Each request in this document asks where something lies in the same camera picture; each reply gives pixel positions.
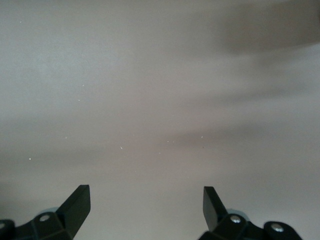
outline black mechanical arm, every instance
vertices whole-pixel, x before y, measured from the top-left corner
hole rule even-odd
[[[80,185],[55,212],[41,213],[19,227],[0,220],[0,240],[72,240],[89,212],[89,185]],[[209,231],[199,240],[302,240],[283,222],[269,221],[262,229],[241,214],[228,213],[211,186],[204,187],[203,214]]]

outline screw head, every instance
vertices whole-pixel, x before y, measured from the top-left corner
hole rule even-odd
[[[239,224],[241,222],[240,217],[236,216],[236,215],[232,215],[230,217],[231,221],[234,222],[235,224]]]
[[[278,233],[282,233],[284,231],[284,228],[278,223],[271,224],[271,228]]]
[[[46,214],[46,215],[41,216],[39,218],[39,221],[44,222],[44,221],[47,221],[49,218],[50,218],[50,216],[48,214]]]

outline table surface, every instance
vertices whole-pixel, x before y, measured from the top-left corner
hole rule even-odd
[[[0,218],[89,184],[76,240],[196,240],[203,187],[319,237],[315,1],[0,0]]]

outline bolt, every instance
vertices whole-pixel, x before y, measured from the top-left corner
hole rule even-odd
[[[44,221],[47,221],[49,218],[50,218],[50,216],[48,214],[46,214],[46,215],[43,215],[42,217],[40,217],[39,221],[44,222]]]
[[[273,230],[275,230],[276,232],[278,232],[278,233],[282,233],[282,232],[284,231],[284,228],[283,228],[280,224],[278,224],[278,223],[273,223],[273,224],[271,225],[271,228],[272,228]]]
[[[240,217],[236,216],[236,215],[232,215],[230,217],[231,221],[234,222],[235,224],[239,224],[241,222]]]

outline screw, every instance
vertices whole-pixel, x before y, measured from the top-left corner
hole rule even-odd
[[[282,233],[282,232],[284,231],[284,228],[283,228],[280,224],[278,224],[278,223],[273,223],[273,224],[271,225],[271,228],[272,228],[273,230],[275,230],[276,232],[278,232],[278,233]]]
[[[240,217],[236,216],[236,215],[232,215],[230,217],[231,221],[234,222],[235,224],[239,224],[241,222]]]
[[[46,214],[46,215],[43,215],[42,217],[40,217],[39,221],[44,222],[44,221],[47,221],[49,218],[50,218],[50,216],[48,214]]]

